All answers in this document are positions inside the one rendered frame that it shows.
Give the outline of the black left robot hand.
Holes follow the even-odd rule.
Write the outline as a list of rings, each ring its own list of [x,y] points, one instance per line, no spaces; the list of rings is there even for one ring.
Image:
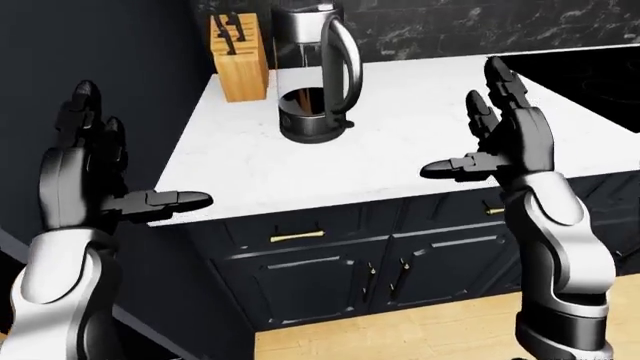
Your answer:
[[[117,224],[163,221],[211,206],[199,191],[129,191],[126,132],[116,117],[102,118],[98,86],[83,80],[60,107],[55,146],[42,158],[39,204],[45,230],[92,227],[114,233]]]

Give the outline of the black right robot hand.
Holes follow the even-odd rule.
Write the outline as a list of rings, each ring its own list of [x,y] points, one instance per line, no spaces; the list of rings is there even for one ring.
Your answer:
[[[420,170],[425,179],[479,182],[490,177],[509,187],[517,178],[554,170],[554,140],[549,124],[526,98],[518,74],[498,56],[484,65],[491,105],[472,90],[465,98],[469,129],[478,139],[476,152],[435,161]]]

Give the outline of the glass and steel electric kettle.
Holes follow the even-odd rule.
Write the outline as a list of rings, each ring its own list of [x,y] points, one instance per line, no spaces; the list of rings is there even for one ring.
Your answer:
[[[279,127],[296,143],[326,143],[354,126],[363,62],[335,0],[271,10]]]

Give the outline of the black induction cooktop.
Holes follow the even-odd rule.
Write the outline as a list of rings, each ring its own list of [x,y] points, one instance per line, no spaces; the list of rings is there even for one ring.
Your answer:
[[[640,45],[501,59],[520,76],[640,134]]]

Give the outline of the dark cabinet door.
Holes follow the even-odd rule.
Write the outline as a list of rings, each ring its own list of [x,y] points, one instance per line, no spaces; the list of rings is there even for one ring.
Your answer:
[[[376,236],[236,254],[215,266],[260,332],[365,314],[387,241]]]
[[[391,237],[385,305],[412,308],[495,293],[517,258],[502,223]]]

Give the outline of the wooden knife block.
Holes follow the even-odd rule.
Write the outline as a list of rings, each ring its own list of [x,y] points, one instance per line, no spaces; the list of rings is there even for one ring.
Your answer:
[[[227,22],[228,14],[219,15]],[[237,41],[234,26],[226,24],[226,31],[219,32],[212,15],[210,51],[226,101],[265,99],[269,85],[269,70],[257,14],[238,14],[246,38],[243,42]],[[234,56],[227,55],[227,36],[232,38],[235,45],[237,54]]]

